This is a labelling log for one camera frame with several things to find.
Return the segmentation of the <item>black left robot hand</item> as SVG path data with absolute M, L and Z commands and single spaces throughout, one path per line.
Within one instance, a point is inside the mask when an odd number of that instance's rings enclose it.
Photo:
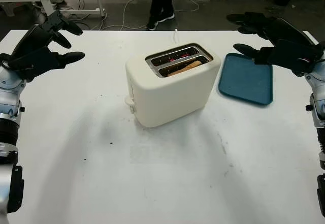
M 63 69 L 66 65 L 83 59 L 83 52 L 58 54 L 49 50 L 48 45 L 51 42 L 67 49 L 71 48 L 72 45 L 60 30 L 66 30 L 76 36 L 83 33 L 78 25 L 64 17 L 60 11 L 55 11 L 43 24 L 35 24 L 27 31 L 15 47 L 13 58 L 8 62 L 9 67 L 15 70 Z

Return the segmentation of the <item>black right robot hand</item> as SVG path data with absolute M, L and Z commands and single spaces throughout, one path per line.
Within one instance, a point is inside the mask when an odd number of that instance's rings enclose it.
M 229 14 L 227 20 L 238 26 L 241 34 L 253 34 L 271 42 L 271 47 L 254 49 L 234 44 L 241 54 L 256 65 L 277 65 L 296 72 L 310 73 L 323 55 L 324 47 L 315 45 L 302 31 L 282 18 L 262 13 Z

